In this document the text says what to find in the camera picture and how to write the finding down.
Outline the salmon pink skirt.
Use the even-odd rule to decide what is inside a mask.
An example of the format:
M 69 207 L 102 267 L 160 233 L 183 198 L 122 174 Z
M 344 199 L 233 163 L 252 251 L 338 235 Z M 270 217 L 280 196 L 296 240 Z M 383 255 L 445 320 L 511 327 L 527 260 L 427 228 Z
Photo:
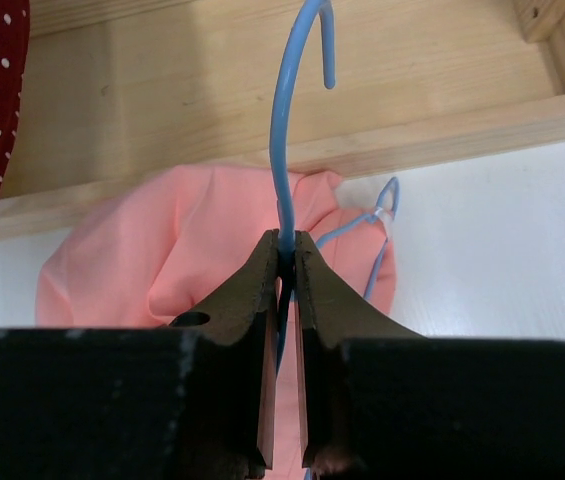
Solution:
M 299 225 L 327 263 L 387 310 L 396 278 L 391 225 L 399 183 L 370 209 L 338 204 L 338 175 L 290 179 Z M 45 327 L 163 326 L 202 300 L 247 259 L 276 220 L 260 169 L 175 168 L 90 215 L 45 263 L 36 319 Z

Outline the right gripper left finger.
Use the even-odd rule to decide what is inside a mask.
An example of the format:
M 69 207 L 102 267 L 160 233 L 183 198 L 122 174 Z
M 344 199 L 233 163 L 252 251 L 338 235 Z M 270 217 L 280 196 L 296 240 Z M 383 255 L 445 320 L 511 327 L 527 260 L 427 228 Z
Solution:
M 173 467 L 266 470 L 273 463 L 277 361 L 277 233 L 177 316 L 182 355 Z

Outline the blue wire hanger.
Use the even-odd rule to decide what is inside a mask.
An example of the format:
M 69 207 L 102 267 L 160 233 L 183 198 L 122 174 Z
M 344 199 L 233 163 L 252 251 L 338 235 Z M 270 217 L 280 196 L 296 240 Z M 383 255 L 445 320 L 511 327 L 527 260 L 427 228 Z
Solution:
M 268 152 L 277 197 L 277 212 L 280 223 L 278 256 L 281 260 L 281 294 L 276 314 L 276 367 L 280 367 L 282 363 L 288 316 L 295 288 L 295 210 L 287 169 L 290 110 L 300 62 L 308 35 L 316 18 L 320 19 L 324 86 L 327 89 L 335 87 L 335 17 L 332 3 L 329 1 L 306 1 L 300 8 L 288 36 L 280 64 L 271 112 Z M 393 177 L 379 193 L 373 212 L 358 215 L 343 226 L 322 235 L 317 241 L 317 245 L 321 247 L 354 230 L 362 223 L 369 225 L 379 223 L 382 225 L 384 241 L 377 252 L 365 286 L 363 298 L 366 300 L 371 298 L 382 262 L 392 241 L 391 227 L 399 205 L 399 197 L 399 180 Z

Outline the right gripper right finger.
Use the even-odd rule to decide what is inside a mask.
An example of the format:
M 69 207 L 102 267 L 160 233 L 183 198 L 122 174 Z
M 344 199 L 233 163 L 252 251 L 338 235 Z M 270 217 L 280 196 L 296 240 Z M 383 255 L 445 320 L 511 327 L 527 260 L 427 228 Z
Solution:
M 423 336 L 373 307 L 324 260 L 315 242 L 295 240 L 296 358 L 302 465 L 359 470 L 343 343 Z

